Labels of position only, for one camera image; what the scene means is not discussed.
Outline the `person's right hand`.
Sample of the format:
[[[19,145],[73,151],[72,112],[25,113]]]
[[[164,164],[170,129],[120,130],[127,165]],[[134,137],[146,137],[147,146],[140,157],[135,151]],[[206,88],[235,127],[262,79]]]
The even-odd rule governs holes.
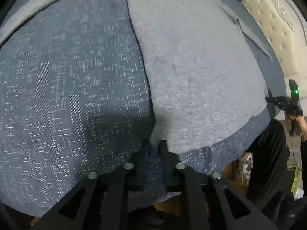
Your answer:
[[[306,121],[303,116],[285,115],[286,128],[288,131],[292,130],[292,124],[295,125],[294,131],[301,138],[301,142],[306,142]]]

